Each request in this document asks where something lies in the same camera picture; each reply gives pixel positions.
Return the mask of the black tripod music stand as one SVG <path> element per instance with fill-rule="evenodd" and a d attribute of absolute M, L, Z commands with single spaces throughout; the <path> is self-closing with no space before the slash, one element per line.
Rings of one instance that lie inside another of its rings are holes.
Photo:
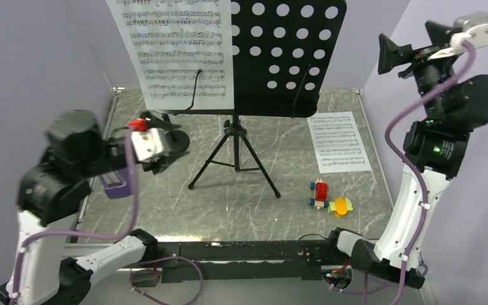
<path fill-rule="evenodd" d="M 346 14 L 345 1 L 231 1 L 234 109 L 164 114 L 231 114 L 223 140 L 232 139 L 233 168 L 251 147 L 242 116 L 308 118 Z"/>

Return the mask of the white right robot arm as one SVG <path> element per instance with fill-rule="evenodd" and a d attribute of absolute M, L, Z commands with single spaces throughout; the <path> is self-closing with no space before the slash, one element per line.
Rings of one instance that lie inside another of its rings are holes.
<path fill-rule="evenodd" d="M 488 46 L 488 12 L 457 18 L 452 25 L 427 21 L 429 46 L 399 46 L 379 36 L 379 74 L 404 65 L 402 79 L 414 78 L 426 117 L 411 124 L 403 146 L 400 190 L 386 229 L 377 242 L 337 228 L 329 235 L 326 258 L 349 260 L 352 268 L 402 287 L 421 288 L 419 270 L 424 233 L 443 192 L 457 176 L 470 134 L 488 124 L 488 74 L 463 80 L 476 49 Z"/>

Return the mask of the purple metronome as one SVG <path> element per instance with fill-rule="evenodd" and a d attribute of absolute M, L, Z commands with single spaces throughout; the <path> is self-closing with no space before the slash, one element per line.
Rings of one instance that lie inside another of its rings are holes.
<path fill-rule="evenodd" d="M 129 172 L 126 168 L 102 174 L 99 179 L 109 199 L 126 198 L 132 195 L 128 185 Z"/>

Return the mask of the sheet music page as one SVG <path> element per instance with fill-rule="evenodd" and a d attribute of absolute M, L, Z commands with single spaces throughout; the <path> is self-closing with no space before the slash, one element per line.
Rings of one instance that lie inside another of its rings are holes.
<path fill-rule="evenodd" d="M 107 5 L 148 109 L 234 109 L 230 1 L 108 1 Z"/>
<path fill-rule="evenodd" d="M 372 170 L 352 112 L 316 113 L 308 127 L 320 173 Z"/>

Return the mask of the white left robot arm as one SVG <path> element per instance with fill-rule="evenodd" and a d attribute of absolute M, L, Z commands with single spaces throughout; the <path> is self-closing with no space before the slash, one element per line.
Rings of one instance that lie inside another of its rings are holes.
<path fill-rule="evenodd" d="M 126 186 L 139 195 L 137 168 L 160 173 L 187 153 L 189 135 L 150 112 L 129 123 L 124 137 L 103 138 L 95 114 L 62 113 L 46 130 L 48 147 L 21 179 L 17 196 L 19 225 L 15 266 L 0 285 L 3 304 L 79 304 L 94 284 L 130 264 L 152 265 L 158 240 L 136 228 L 139 204 L 132 205 L 128 228 L 111 236 L 108 247 L 78 258 L 64 258 L 90 180 L 125 172 Z"/>

